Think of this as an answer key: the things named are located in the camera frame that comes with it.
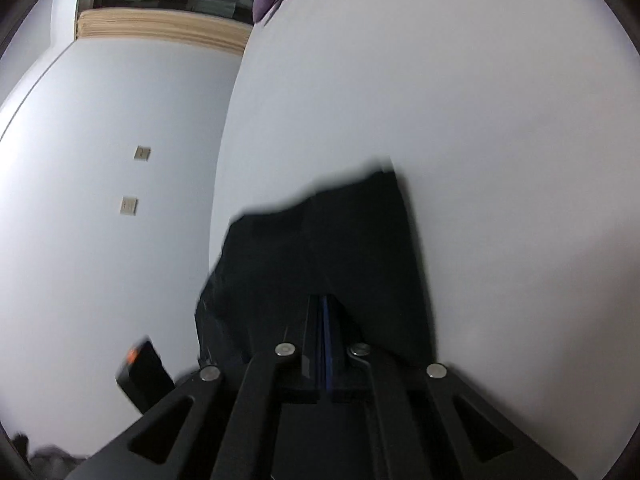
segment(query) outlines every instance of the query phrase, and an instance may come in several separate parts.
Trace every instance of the folded black cloth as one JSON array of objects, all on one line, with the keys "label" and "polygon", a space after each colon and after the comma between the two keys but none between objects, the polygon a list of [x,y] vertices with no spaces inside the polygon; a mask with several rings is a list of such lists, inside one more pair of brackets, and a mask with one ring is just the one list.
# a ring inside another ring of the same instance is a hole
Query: folded black cloth
[{"label": "folded black cloth", "polygon": [[331,294],[364,341],[433,361],[428,295],[393,171],[233,222],[196,308],[200,361],[223,368],[302,344],[310,294]]}]

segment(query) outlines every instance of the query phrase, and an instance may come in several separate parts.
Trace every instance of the silver screw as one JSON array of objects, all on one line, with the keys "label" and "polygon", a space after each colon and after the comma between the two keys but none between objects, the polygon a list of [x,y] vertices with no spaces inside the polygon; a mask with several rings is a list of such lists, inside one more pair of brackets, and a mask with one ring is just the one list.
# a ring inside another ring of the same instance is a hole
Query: silver screw
[{"label": "silver screw", "polygon": [[427,375],[431,379],[441,379],[443,377],[446,377],[447,369],[440,363],[434,363],[427,366]]},{"label": "silver screw", "polygon": [[220,370],[217,366],[205,366],[200,370],[200,378],[203,381],[215,381],[220,377]]},{"label": "silver screw", "polygon": [[276,354],[287,357],[296,353],[296,347],[292,343],[280,343],[276,346]]},{"label": "silver screw", "polygon": [[371,353],[371,347],[366,343],[356,343],[351,345],[349,352],[356,357],[365,357]]}]

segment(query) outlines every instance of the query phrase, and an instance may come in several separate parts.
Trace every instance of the light switch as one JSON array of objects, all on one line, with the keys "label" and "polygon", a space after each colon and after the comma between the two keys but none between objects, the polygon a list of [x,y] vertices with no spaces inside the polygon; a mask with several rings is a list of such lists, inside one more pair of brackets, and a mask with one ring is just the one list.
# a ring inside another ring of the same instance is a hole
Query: light switch
[{"label": "light switch", "polygon": [[149,155],[151,155],[151,148],[138,146],[136,154],[133,156],[133,160],[149,160]]},{"label": "light switch", "polygon": [[138,208],[138,199],[133,196],[122,197],[122,204],[120,205],[121,215],[135,215]]}]

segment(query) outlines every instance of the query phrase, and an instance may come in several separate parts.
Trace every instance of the black fabric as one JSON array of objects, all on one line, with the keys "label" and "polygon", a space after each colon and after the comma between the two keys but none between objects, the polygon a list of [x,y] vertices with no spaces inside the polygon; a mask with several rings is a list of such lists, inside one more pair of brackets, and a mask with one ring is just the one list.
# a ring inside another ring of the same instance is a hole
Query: black fabric
[{"label": "black fabric", "polygon": [[196,309],[201,361],[223,368],[302,344],[310,294],[332,294],[366,342],[433,361],[428,304],[395,173],[233,222]]}]

